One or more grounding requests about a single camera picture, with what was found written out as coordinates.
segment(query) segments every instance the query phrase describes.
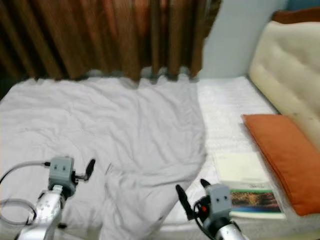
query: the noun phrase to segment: orange pillow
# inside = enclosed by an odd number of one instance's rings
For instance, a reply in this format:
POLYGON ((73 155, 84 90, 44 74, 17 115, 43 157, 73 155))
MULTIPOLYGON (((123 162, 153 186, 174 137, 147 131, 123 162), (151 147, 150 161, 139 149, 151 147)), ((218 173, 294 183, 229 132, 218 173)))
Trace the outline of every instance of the orange pillow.
POLYGON ((300 216, 320 213, 317 148, 286 116, 244 115, 244 121, 295 212, 300 216))

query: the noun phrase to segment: brown curtain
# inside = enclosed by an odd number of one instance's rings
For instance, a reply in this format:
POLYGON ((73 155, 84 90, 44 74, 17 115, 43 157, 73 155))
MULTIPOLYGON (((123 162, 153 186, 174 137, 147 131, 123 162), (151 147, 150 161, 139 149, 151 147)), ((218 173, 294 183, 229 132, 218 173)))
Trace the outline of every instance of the brown curtain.
POLYGON ((143 67, 195 76, 221 0, 0 0, 0 66, 15 79, 143 67))

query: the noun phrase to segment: cable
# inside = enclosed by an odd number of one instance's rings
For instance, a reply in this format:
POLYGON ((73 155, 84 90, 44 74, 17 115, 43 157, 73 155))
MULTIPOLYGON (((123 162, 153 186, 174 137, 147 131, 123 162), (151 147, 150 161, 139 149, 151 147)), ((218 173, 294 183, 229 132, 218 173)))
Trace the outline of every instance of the cable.
MULTIPOLYGON (((20 168, 24 168, 24 167, 29 167, 29 166, 44 166, 44 167, 48 167, 50 166, 50 162, 49 161, 28 161, 28 162, 24 162, 21 164, 18 164, 14 167, 12 167, 11 169, 9 169, 1 178, 0 178, 0 185, 3 182, 3 180, 13 171, 20 169, 20 168)), ((15 226, 25 226, 25 225, 30 225, 32 224, 32 222, 36 219, 37 217, 37 211, 35 206, 23 199, 5 199, 5 200, 1 200, 0 201, 0 206, 5 206, 5 205, 21 205, 26 209, 30 209, 33 212, 33 219, 31 222, 15 222, 15 221, 10 221, 8 219, 6 219, 4 216, 1 215, 0 211, 0 220, 5 221, 6 223, 10 224, 10 225, 15 225, 15 226)))
POLYGON ((199 203, 196 202, 194 205, 193 205, 193 214, 194 214, 194 220, 196 222, 196 224, 198 225, 198 227, 200 228, 200 230, 211 240, 215 240, 211 234, 206 230, 204 229, 204 227, 200 224, 200 222, 198 221, 198 216, 197 216, 197 213, 196 213, 196 206, 198 205, 199 203))

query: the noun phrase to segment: cream padded headboard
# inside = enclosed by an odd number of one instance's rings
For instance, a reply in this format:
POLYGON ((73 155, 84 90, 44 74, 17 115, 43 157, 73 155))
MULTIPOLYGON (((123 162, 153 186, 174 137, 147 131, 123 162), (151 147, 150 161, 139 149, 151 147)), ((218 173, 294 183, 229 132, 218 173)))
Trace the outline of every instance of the cream padded headboard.
POLYGON ((268 23, 249 76, 320 150, 320 22, 268 23))

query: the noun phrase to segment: book cover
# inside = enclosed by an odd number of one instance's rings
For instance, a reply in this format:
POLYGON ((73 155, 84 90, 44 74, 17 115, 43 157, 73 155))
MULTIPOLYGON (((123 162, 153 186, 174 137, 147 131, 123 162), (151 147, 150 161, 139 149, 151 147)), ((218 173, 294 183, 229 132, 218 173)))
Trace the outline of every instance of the book cover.
POLYGON ((220 181, 230 188, 232 216, 285 218, 258 153, 216 154, 214 162, 220 181))

